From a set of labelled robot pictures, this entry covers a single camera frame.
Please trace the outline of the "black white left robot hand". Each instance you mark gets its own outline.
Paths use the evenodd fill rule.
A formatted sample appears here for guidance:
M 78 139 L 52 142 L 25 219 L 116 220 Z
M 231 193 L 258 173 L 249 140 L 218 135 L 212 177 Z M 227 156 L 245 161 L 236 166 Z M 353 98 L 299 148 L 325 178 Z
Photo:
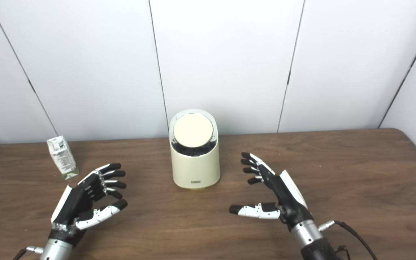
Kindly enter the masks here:
M 66 186 L 51 216 L 50 240 L 76 247 L 86 230 L 104 222 L 127 207 L 117 188 L 126 184 L 116 180 L 124 177 L 120 163 L 101 166 L 85 176 L 75 187 Z

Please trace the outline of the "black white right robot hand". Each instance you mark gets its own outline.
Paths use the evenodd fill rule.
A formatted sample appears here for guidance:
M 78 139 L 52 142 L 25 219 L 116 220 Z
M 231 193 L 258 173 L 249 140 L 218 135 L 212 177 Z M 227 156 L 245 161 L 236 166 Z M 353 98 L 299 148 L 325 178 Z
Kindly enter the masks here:
M 259 219 L 279 219 L 287 224 L 289 230 L 301 222 L 314 220 L 301 192 L 286 170 L 277 174 L 256 155 L 242 152 L 241 156 L 240 162 L 245 165 L 243 172 L 255 175 L 248 179 L 248 184 L 264 184 L 272 190 L 277 202 L 230 205 L 230 214 Z

